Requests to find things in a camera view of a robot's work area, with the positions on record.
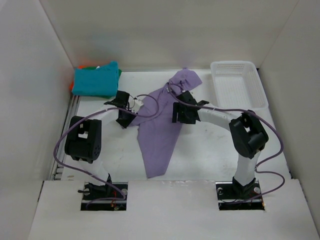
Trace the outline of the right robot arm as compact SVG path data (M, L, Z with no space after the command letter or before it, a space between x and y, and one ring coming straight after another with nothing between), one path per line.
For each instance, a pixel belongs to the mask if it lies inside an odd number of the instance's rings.
M255 170L261 151L269 136L253 111L240 116L214 108L208 101L197 102L189 91L174 98L172 122L195 124L210 123L230 132L233 146L238 153L237 169L232 178L232 188L237 200L249 200L256 182Z

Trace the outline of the green t shirt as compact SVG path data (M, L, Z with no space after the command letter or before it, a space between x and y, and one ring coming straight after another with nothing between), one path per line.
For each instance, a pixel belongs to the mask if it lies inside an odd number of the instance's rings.
M82 70L94 71L89 79L97 81L94 85L89 85L85 95L90 97L111 98L117 93L122 70L118 66L107 64L103 66L86 66Z

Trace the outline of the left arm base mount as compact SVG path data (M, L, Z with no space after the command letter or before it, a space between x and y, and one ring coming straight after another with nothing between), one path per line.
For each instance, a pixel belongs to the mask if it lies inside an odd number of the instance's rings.
M127 210L127 197L128 197L128 183L116 182L113 183L115 187L120 189L123 195L108 185L95 185L86 182L82 189L77 192L81 194L81 211L126 211Z

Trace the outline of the lilac t shirt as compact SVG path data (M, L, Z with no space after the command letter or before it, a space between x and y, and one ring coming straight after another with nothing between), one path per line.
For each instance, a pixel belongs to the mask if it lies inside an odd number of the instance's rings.
M130 124L138 126L137 141L143 158L146 177L154 178L166 173L171 157L179 138L182 124L172 122L173 103L176 101L168 90L166 83L143 99L143 106L138 114L153 117L137 116Z

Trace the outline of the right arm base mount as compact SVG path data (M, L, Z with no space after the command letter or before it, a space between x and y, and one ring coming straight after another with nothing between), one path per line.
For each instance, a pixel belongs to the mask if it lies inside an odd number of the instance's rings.
M265 210L261 196L253 199L262 193L257 180L244 191L238 190L231 181L216 182L215 187L220 211Z

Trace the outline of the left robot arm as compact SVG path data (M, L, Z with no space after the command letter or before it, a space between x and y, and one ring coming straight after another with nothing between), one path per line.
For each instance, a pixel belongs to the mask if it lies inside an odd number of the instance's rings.
M136 112L130 109L129 99L129 93L119 90L114 99L103 103L101 109L96 112L88 116L74 115L68 130L61 137L65 139L65 154L78 162L80 167L64 162L61 165L102 183L98 186L88 184L86 188L90 193L102 192L107 196L111 190L121 192L112 184L111 176L103 169L99 156L102 151L103 126L116 122L125 128L137 116Z

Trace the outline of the teal t shirt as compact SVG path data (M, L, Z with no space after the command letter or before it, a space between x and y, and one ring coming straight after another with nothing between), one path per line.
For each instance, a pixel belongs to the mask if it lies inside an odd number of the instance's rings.
M117 61L100 67L76 68L71 92L75 96L114 97L118 91L120 75Z

